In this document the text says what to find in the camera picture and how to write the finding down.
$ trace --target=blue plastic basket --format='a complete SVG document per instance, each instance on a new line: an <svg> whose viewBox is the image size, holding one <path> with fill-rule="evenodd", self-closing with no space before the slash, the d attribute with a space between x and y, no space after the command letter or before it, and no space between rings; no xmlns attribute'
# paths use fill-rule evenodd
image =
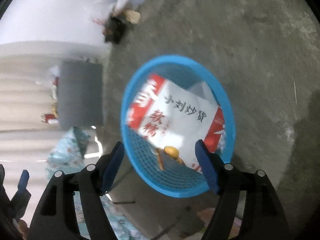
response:
<svg viewBox="0 0 320 240"><path fill-rule="evenodd" d="M202 174L178 163L160 171L156 155L150 151L150 144L125 124L127 109L151 73L167 78L184 89L202 81L209 85L222 108L225 119L226 147L221 153L225 163L231 161L236 138L235 121L228 96L218 80L205 67L194 60L178 55L160 56L145 63L134 74L124 92L121 133L127 155L137 173L149 186L165 195L179 198L199 195L209 189Z"/></svg>

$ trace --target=concrete floor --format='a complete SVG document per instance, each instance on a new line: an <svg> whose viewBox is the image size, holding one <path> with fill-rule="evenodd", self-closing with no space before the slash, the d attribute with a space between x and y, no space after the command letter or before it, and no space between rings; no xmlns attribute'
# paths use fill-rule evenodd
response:
<svg viewBox="0 0 320 240"><path fill-rule="evenodd" d="M147 0L140 12L141 23L113 48L104 73L106 150L121 139L121 99L133 73L162 54L191 57L218 78L230 98L237 128L233 163L243 171L266 171L297 233L320 196L320 26L308 5L304 0ZM121 169L130 169L127 160ZM202 226L195 212L217 201L212 193L169 198L135 171L112 196L137 201L120 208L149 238L187 205L192 211L166 237L195 232Z"/></svg>

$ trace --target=metal screw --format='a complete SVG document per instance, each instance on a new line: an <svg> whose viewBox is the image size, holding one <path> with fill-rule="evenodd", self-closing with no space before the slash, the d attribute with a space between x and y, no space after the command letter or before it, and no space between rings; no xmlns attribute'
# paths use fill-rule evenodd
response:
<svg viewBox="0 0 320 240"><path fill-rule="evenodd" d="M260 176L260 177L263 177L266 173L262 170L258 170L257 171L257 174Z"/></svg>
<svg viewBox="0 0 320 240"><path fill-rule="evenodd" d="M55 173L54 173L54 176L55 177L60 177L62 175L62 171L56 171Z"/></svg>
<svg viewBox="0 0 320 240"><path fill-rule="evenodd" d="M93 171L96 168L94 164L90 164L87 166L87 171Z"/></svg>
<svg viewBox="0 0 320 240"><path fill-rule="evenodd" d="M230 164L230 163L227 163L224 165L224 168L227 170L227 171L231 171L233 169L233 166Z"/></svg>

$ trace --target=white snack package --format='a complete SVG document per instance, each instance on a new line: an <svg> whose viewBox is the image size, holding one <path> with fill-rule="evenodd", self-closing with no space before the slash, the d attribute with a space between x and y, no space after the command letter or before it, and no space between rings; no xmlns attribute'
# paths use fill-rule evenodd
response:
<svg viewBox="0 0 320 240"><path fill-rule="evenodd" d="M178 149L184 164L201 171L195 143L215 152L224 126L222 110L168 79L151 74L127 111L127 125L154 147Z"/></svg>
<svg viewBox="0 0 320 240"><path fill-rule="evenodd" d="M212 91L205 81L195 83L188 89L188 91L195 94L198 97L201 97L202 99L207 100L211 104L216 104L216 100L214 99ZM226 147L226 132L224 130L224 127L225 125L223 124L223 130L220 131L221 137L217 147L220 150L224 150L224 148Z"/></svg>

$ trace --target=yellow round object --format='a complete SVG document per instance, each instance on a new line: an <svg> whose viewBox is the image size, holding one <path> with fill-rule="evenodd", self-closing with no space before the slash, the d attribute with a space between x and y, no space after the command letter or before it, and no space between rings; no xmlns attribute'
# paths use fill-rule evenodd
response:
<svg viewBox="0 0 320 240"><path fill-rule="evenodd" d="M173 146L166 146L163 151L172 158L179 157L178 149Z"/></svg>

